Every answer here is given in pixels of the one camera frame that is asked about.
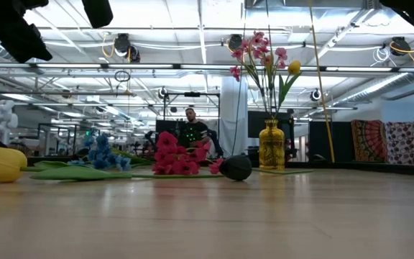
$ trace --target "yellow vase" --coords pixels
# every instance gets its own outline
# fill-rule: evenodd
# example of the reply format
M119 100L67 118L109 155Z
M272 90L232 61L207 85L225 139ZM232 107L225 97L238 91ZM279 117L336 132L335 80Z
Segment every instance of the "yellow vase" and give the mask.
M284 132L277 128L276 119L267 119L266 129L259 133L259 167L267 170L284 170Z

